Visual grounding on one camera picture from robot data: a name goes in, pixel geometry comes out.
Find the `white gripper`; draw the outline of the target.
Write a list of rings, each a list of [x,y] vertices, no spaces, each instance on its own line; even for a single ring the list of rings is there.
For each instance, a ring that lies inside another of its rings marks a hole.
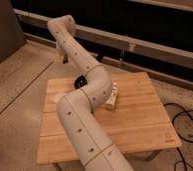
[[[68,63],[69,62],[69,58],[67,56],[67,53],[62,49],[62,47],[59,45],[58,42],[56,42],[56,48],[58,50],[58,61],[61,63],[61,64],[65,64],[65,63]]]

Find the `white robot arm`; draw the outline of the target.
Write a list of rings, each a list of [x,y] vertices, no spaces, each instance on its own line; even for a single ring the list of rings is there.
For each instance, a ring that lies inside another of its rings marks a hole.
[[[63,95],[57,113],[85,171],[134,171],[93,116],[112,92],[105,68],[74,38],[71,15],[50,19],[48,29],[64,53],[72,59],[87,84]]]

